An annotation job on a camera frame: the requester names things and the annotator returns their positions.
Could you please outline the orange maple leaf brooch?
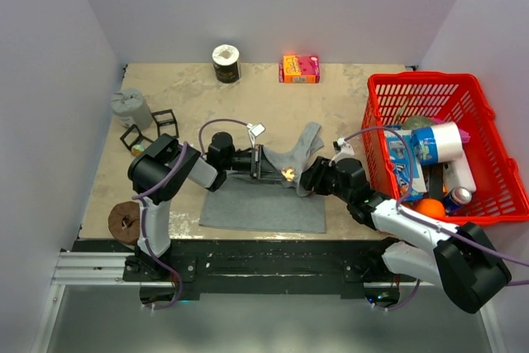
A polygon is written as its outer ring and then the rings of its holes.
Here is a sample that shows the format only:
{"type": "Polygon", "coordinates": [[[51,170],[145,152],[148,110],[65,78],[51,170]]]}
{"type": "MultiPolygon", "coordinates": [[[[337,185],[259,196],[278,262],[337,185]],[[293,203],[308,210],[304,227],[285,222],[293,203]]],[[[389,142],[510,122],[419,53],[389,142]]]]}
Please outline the orange maple leaf brooch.
{"type": "Polygon", "coordinates": [[[286,167],[281,169],[281,174],[289,182],[293,182],[296,178],[296,171],[293,167],[286,167]]]}

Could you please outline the grey sleeveless shirt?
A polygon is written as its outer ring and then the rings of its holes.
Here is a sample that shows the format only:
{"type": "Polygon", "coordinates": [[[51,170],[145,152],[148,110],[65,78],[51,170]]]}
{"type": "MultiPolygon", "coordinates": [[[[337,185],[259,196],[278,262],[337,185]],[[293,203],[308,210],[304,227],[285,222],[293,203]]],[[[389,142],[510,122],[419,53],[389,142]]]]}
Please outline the grey sleeveless shirt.
{"type": "Polygon", "coordinates": [[[320,124],[309,122],[294,147],[284,153],[263,146],[276,169],[295,169],[293,182],[266,183],[229,172],[222,187],[206,196],[199,224],[244,231],[326,232],[325,199],[299,186],[308,161],[324,146],[320,129],[320,124]]]}

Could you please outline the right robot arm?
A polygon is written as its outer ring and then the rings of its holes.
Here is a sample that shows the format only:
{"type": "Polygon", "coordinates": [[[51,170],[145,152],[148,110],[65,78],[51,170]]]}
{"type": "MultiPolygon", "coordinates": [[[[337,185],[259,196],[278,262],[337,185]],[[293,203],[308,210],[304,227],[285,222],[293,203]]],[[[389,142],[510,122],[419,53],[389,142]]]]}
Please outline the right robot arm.
{"type": "Polygon", "coordinates": [[[455,306],[475,313],[512,281],[481,227],[441,222],[398,204],[371,188],[356,159],[317,157],[300,184],[311,193],[339,198],[355,221],[387,234],[353,264],[365,282],[407,275],[442,288],[455,306]]]}

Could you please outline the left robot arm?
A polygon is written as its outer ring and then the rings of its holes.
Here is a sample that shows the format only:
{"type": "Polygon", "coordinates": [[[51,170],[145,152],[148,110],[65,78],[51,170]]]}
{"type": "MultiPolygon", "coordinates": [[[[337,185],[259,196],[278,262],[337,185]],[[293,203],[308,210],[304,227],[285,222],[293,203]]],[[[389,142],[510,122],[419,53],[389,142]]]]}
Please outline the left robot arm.
{"type": "Polygon", "coordinates": [[[127,176],[136,193],[134,199],[141,203],[137,246],[148,254],[141,268],[151,279],[165,279],[171,271],[171,260],[164,255],[171,245],[170,204],[183,183],[189,179],[214,192],[226,181],[229,172],[266,183],[286,180],[266,157],[263,146],[238,150],[232,136],[224,131],[213,136],[205,155],[173,136],[162,134],[132,161],[127,176]]]}

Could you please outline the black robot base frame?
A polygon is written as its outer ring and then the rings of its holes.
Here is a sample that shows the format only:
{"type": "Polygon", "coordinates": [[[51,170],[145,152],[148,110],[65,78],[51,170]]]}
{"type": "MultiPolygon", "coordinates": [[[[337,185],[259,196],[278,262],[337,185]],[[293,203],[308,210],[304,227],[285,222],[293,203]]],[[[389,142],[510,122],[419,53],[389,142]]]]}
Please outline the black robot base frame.
{"type": "Polygon", "coordinates": [[[397,277],[382,267],[382,241],[174,240],[155,262],[136,251],[126,258],[123,279],[141,283],[141,301],[168,301],[169,270],[176,270],[183,300],[203,293],[322,294],[363,298],[369,282],[397,277]]]}

